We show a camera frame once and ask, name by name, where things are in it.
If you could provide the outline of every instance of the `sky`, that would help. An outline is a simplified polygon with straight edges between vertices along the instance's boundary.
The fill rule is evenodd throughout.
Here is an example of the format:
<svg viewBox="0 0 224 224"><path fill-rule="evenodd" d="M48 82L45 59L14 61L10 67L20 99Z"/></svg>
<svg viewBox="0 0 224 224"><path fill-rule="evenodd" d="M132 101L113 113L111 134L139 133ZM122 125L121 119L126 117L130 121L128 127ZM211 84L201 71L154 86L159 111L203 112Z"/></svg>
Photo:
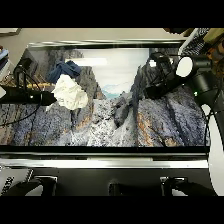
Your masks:
<svg viewBox="0 0 224 224"><path fill-rule="evenodd" d="M106 64L92 66L100 87L125 83L125 88L134 82L137 69L145 65L149 57L147 48L113 48L79 50L85 58L104 58Z"/></svg>

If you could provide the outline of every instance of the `screen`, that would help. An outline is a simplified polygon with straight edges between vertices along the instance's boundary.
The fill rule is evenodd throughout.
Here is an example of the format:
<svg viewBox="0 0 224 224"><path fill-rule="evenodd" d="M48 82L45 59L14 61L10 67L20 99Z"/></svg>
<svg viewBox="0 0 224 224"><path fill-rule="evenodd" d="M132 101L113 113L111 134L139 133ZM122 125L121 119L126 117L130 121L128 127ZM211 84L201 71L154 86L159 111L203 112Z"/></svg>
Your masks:
<svg viewBox="0 0 224 224"><path fill-rule="evenodd" d="M41 106L27 119L2 127L0 143L16 146L203 146L205 119L186 85L161 99L145 98L144 89L155 85L160 73L156 62L150 58L153 52L175 55L178 48L26 49L22 59L32 60L28 72L41 90L52 92L57 85L51 82L56 78L52 71L58 69L59 80L61 74L67 75L60 66L72 62L78 72L69 77L81 87L88 102L74 110L60 105L59 101L50 107ZM175 69L178 57L169 59ZM7 85L13 86L13 79ZM32 81L28 88L37 90ZM66 91L65 100L77 94L74 89ZM19 120L35 108L36 105L3 104L1 123Z"/></svg>

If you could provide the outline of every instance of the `white cloth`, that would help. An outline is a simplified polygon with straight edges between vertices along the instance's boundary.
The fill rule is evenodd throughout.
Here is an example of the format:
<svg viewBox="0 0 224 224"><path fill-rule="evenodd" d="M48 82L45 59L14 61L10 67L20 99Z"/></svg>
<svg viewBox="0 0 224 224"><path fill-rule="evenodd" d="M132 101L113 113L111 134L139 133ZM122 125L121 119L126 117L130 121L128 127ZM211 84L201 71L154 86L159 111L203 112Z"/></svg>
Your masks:
<svg viewBox="0 0 224 224"><path fill-rule="evenodd" d="M69 110L83 108L88 103L86 92L69 75L60 76L52 93L59 105Z"/></svg>

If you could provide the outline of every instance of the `cloudy sky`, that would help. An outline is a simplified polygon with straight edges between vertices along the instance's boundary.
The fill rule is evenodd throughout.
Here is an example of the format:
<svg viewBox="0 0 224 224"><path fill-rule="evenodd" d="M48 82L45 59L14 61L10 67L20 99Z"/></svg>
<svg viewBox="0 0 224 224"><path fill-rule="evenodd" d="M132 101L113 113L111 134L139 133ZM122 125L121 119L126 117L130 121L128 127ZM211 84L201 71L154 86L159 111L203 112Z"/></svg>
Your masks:
<svg viewBox="0 0 224 224"><path fill-rule="evenodd" d="M96 81L103 88L106 85L126 83L131 85L138 66L145 65L149 50L146 48L83 49L79 50L85 58L100 58L103 65L92 66Z"/></svg>

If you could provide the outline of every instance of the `white circular cap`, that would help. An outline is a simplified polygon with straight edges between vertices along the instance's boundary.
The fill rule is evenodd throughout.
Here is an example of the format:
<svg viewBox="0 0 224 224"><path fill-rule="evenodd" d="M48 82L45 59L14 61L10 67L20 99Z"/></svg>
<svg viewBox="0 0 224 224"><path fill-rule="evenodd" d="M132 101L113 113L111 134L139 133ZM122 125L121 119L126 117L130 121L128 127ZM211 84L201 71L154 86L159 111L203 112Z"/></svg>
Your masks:
<svg viewBox="0 0 224 224"><path fill-rule="evenodd" d="M189 57L184 57L179 61L176 74L180 77L186 77L191 73L192 68L193 68L192 59Z"/></svg>

